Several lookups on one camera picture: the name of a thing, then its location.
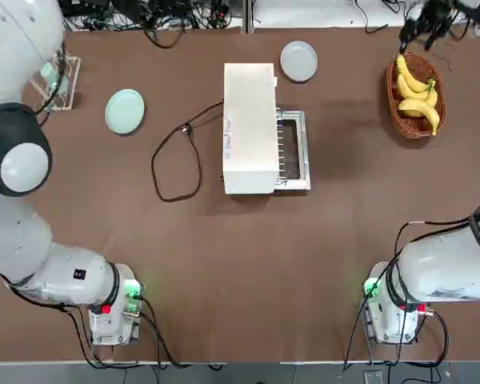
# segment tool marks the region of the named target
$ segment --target white box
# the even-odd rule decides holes
[[[271,194],[279,173],[274,64],[224,65],[227,194]]]

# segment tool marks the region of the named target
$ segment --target brown table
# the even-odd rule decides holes
[[[452,71],[427,55],[442,75],[448,115],[439,136],[416,143],[395,133],[386,106],[383,77],[397,35],[204,30],[160,50],[141,33],[73,34],[70,52],[82,58],[77,105],[46,124],[54,168],[29,200],[55,241],[133,268],[177,359],[341,361],[360,285],[373,264],[391,257],[400,225],[463,217],[480,203],[480,38],[434,46]],[[276,66],[277,100],[306,112],[312,191],[224,195],[216,118],[195,134],[204,168],[198,196],[158,200],[150,156],[169,130],[221,99],[224,62],[277,63],[295,39],[314,46],[318,72],[297,85]],[[127,138],[104,121],[109,97],[121,88],[138,90],[147,106],[143,127]],[[195,163],[183,137],[161,153],[157,172],[165,194],[194,187]],[[480,302],[434,308],[450,328],[448,358],[480,360]],[[155,360],[145,331],[140,346],[116,348],[114,359]],[[421,340],[402,357],[436,358],[442,334],[434,321]],[[367,359],[361,327],[351,357]],[[377,348],[375,358],[394,358],[394,348]],[[17,360],[82,356],[69,319],[20,302],[0,282],[0,361]]]

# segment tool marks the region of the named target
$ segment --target bunch of bananas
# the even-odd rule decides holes
[[[407,68],[405,58],[400,54],[396,59],[397,90],[403,100],[398,104],[398,110],[410,118],[425,116],[432,125],[432,135],[438,131],[439,114],[435,110],[438,103],[438,92],[435,90],[435,80],[427,84],[416,80]]]

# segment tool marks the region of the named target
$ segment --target wicker basket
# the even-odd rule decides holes
[[[438,92],[438,104],[435,109],[439,113],[438,131],[445,122],[446,104],[444,93],[442,91],[441,78],[435,68],[421,56],[412,53],[405,54],[407,67],[412,75],[420,82],[426,82],[429,78],[434,78],[435,90]],[[432,126],[426,118],[408,118],[404,114],[398,112],[398,104],[402,97],[398,94],[396,85],[396,69],[394,60],[391,62],[386,73],[387,97],[390,103],[391,120],[394,126],[406,138],[424,138],[432,135]]]

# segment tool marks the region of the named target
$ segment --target light green plate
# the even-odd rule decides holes
[[[131,134],[143,117],[144,100],[136,90],[120,90],[106,105],[106,124],[116,134]]]

